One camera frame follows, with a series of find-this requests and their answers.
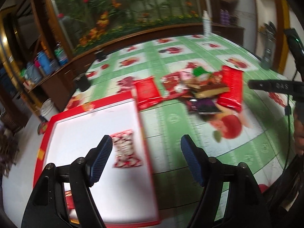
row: red candy bag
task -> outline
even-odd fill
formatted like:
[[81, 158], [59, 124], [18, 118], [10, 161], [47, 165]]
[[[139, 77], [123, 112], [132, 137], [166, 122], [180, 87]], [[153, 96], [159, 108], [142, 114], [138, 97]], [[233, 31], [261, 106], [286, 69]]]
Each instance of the red candy bag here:
[[128, 168], [142, 165], [135, 154], [133, 146], [133, 131], [131, 129], [111, 135], [116, 151], [114, 168]]
[[163, 97], [160, 95], [153, 78], [153, 76], [150, 76], [133, 82], [137, 92], [137, 105], [140, 111], [163, 101]]
[[171, 100], [188, 93], [189, 89], [181, 82], [180, 72], [171, 73], [161, 78], [168, 95], [164, 100]]
[[229, 87], [230, 91], [221, 94], [217, 103], [240, 113], [243, 100], [243, 71], [224, 65], [222, 72], [222, 82]]
[[75, 209], [71, 190], [65, 192], [65, 199], [67, 202], [66, 205], [67, 205], [68, 210]]

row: cable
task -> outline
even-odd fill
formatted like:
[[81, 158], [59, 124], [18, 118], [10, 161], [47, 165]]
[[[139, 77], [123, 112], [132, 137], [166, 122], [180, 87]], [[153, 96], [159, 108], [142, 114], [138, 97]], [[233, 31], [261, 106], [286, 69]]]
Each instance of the cable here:
[[[294, 76], [292, 78], [292, 81], [295, 80], [295, 77], [296, 77], [297, 73], [298, 73], [298, 71], [296, 70], [295, 73], [294, 73]], [[288, 158], [289, 158], [289, 155], [290, 155], [290, 148], [291, 148], [291, 128], [290, 128], [291, 107], [289, 105], [289, 96], [290, 95], [288, 94], [287, 95], [287, 106], [285, 107], [285, 115], [287, 116], [287, 119], [288, 119], [288, 151], [287, 151], [287, 155], [286, 155], [286, 161], [285, 161], [285, 165], [284, 165], [284, 168], [283, 168], [283, 172], [281, 174], [281, 179], [279, 180], [279, 183], [275, 187], [274, 194], [272, 195], [270, 203], [269, 203], [269, 209], [271, 208], [274, 196], [276, 195], [278, 188], [282, 184], [283, 175], [284, 175], [284, 173], [286, 171], [286, 168], [287, 168], [287, 165], [288, 165]]]

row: white bottle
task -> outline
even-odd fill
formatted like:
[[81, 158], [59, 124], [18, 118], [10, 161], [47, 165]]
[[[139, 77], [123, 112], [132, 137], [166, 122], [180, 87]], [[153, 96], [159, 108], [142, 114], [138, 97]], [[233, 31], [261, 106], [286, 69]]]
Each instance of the white bottle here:
[[210, 21], [208, 12], [206, 10], [204, 10], [203, 27], [204, 27], [204, 36], [205, 37], [210, 37], [210, 35], [211, 35], [211, 21]]

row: person's hand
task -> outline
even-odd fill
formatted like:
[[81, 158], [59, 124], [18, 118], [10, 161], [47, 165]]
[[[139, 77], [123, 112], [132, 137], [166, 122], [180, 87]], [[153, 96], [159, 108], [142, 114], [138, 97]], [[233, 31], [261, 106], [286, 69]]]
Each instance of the person's hand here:
[[298, 119], [298, 115], [296, 111], [294, 111], [293, 117], [294, 117], [293, 125], [295, 131], [293, 133], [294, 144], [295, 144], [294, 148], [295, 148], [295, 152], [301, 156], [304, 154], [304, 125]]

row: green tablecloth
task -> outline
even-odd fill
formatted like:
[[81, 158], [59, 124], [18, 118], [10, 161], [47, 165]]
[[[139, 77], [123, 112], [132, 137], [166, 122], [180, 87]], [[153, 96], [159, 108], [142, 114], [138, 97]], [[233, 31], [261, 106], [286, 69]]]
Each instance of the green tablecloth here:
[[[252, 54], [217, 35], [180, 36], [116, 51], [106, 60], [92, 64], [87, 72], [92, 86], [83, 93], [76, 91], [73, 98], [80, 100], [79, 104], [97, 100], [128, 88], [130, 78], [126, 77], [139, 80], [149, 76], [155, 77], [164, 95], [162, 76], [185, 68], [188, 62], [199, 63], [210, 71], [220, 70], [223, 64], [244, 70], [243, 112], [236, 114], [240, 128], [234, 128], [241, 129], [241, 133], [233, 139], [224, 135], [220, 140], [210, 122], [189, 114], [178, 100], [165, 101], [139, 113], [153, 166], [162, 219], [159, 227], [186, 227], [202, 193], [180, 149], [184, 134], [189, 134], [208, 156], [217, 157], [223, 163], [247, 163], [259, 184], [271, 185], [282, 173], [286, 159], [288, 129], [284, 105], [276, 103], [268, 93], [249, 90], [246, 85], [249, 79], [285, 78], [261, 69], [259, 60]], [[101, 66], [105, 64], [108, 68], [103, 70]], [[286, 104], [285, 95], [279, 98]], [[224, 214], [227, 189], [228, 184], [224, 184], [217, 219]]]

